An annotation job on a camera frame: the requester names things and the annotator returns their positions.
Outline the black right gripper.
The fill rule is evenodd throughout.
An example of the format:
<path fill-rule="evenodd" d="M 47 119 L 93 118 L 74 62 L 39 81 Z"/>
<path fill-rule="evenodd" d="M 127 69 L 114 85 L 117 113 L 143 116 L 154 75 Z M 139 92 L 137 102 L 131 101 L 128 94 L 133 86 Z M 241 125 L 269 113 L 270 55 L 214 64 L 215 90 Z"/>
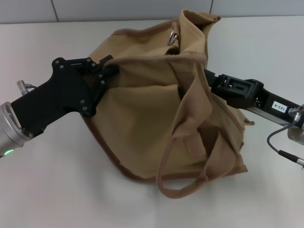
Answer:
<path fill-rule="evenodd" d="M 250 111 L 279 125 L 294 121 L 289 110 L 299 105 L 265 90 L 263 83 L 224 74 L 216 76 L 207 69 L 204 73 L 212 93 L 224 99 L 229 106 Z"/>

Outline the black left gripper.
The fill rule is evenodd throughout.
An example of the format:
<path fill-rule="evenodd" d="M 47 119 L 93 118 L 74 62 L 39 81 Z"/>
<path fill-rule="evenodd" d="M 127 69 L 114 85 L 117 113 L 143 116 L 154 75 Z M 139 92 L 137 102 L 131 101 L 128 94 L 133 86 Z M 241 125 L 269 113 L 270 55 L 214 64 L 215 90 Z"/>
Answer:
<path fill-rule="evenodd" d="M 107 81 L 119 73 L 118 66 L 105 66 L 112 55 L 94 62 L 92 58 L 52 62 L 51 78 L 11 106 L 21 128 L 37 136 L 48 125 L 70 112 L 92 117 L 107 91 Z"/>

